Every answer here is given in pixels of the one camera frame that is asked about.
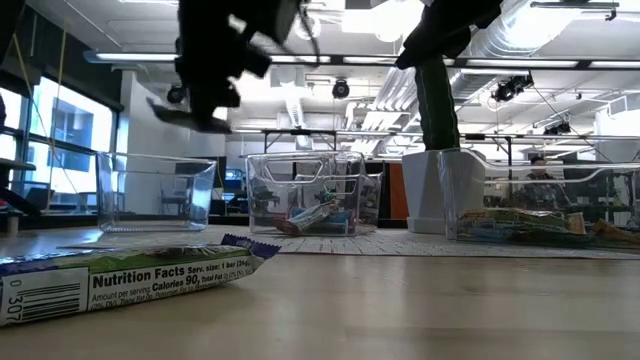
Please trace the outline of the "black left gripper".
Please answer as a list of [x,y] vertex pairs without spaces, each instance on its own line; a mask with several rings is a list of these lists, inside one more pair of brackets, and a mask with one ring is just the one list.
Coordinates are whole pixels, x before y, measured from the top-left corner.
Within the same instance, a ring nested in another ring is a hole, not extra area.
[[251,39],[259,33],[284,44],[299,5],[297,0],[179,0],[174,64],[182,83],[191,85],[191,115],[197,125],[214,125],[218,102],[238,108],[241,97],[231,82],[221,95],[216,86],[196,84],[225,81],[245,71],[264,76],[272,60]]

